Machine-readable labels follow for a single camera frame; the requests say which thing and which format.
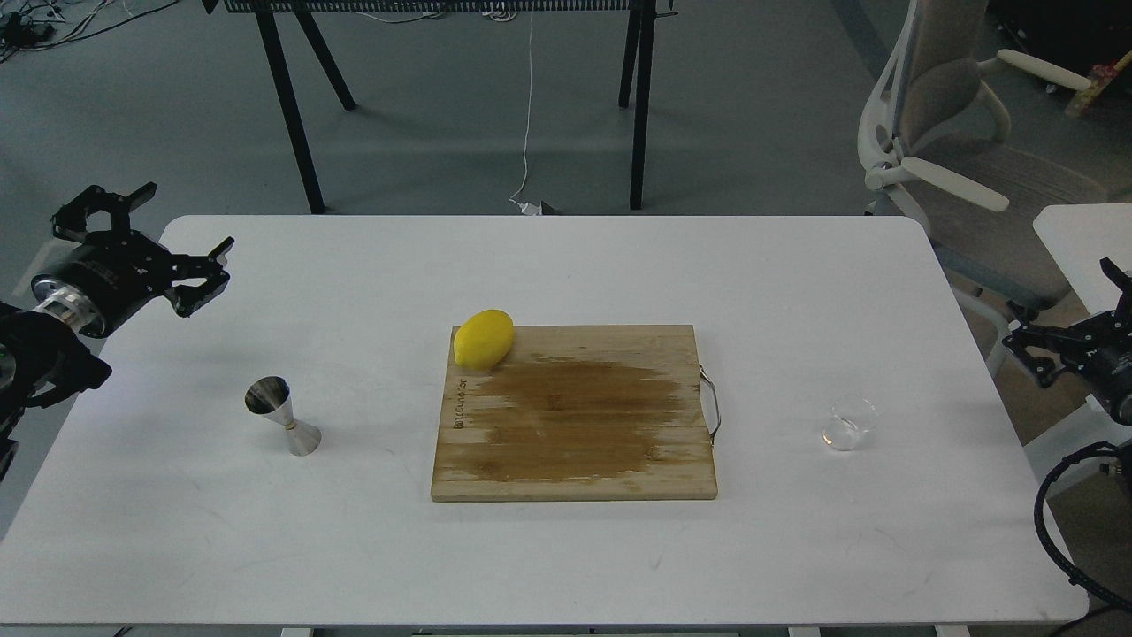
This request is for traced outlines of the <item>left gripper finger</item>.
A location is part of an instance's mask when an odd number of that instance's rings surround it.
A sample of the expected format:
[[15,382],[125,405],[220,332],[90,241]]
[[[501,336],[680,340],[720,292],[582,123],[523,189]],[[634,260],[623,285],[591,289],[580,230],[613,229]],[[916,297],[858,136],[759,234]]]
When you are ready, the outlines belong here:
[[189,318],[223,293],[230,281],[226,257],[234,244],[234,238],[229,235],[203,257],[170,255],[170,285],[164,291],[164,296],[169,299],[175,315]]
[[109,233],[129,235],[132,233],[131,213],[151,201],[154,193],[157,193],[156,182],[146,182],[128,195],[108,192],[101,186],[89,186],[52,215],[52,234],[60,241],[83,243],[91,234],[88,219],[94,214],[105,212],[111,222]]

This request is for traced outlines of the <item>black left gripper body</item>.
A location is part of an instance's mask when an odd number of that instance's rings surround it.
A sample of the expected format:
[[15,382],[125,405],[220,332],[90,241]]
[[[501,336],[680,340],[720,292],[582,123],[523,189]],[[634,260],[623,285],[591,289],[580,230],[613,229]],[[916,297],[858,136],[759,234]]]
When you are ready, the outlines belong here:
[[172,286],[172,253],[142,233],[92,233],[67,257],[32,279],[36,301],[72,289],[96,317],[82,328],[93,338],[110,337],[149,301]]

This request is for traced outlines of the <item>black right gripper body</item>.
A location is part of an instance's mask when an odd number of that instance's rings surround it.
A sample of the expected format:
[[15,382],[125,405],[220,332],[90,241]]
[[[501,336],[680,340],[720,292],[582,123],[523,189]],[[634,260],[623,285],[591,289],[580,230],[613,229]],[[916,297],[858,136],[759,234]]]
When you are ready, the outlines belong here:
[[1065,342],[1060,346],[1060,362],[1083,380],[1114,422],[1131,425],[1129,332]]

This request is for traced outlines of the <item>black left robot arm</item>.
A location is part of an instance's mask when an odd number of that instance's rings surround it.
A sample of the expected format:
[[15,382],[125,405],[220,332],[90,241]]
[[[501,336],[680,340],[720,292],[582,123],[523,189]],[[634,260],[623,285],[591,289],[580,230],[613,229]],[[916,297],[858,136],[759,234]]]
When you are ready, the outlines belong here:
[[153,182],[132,193],[89,186],[53,215],[54,236],[74,250],[32,279],[37,304],[3,305],[1,416],[3,468],[18,444],[11,433],[27,408],[46,408],[98,388],[111,367],[82,337],[104,339],[157,296],[186,318],[226,287],[226,238],[211,253],[191,257],[132,229],[130,215],[157,192]]

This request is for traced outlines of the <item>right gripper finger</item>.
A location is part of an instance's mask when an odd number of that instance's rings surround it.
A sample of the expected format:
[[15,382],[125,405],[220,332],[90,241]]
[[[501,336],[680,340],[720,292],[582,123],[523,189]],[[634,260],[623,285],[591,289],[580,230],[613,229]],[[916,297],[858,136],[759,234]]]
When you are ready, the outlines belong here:
[[1087,356],[1096,344],[1095,335],[1083,322],[1071,327],[1020,324],[1003,344],[1041,388],[1050,388],[1065,372],[1077,375],[1087,388],[1097,387]]
[[1113,262],[1109,257],[1101,257],[1099,267],[1104,277],[1120,290],[1120,299],[1117,299],[1117,305],[1114,309],[1116,311],[1131,311],[1131,278],[1129,278],[1127,272],[1121,270],[1120,266]]

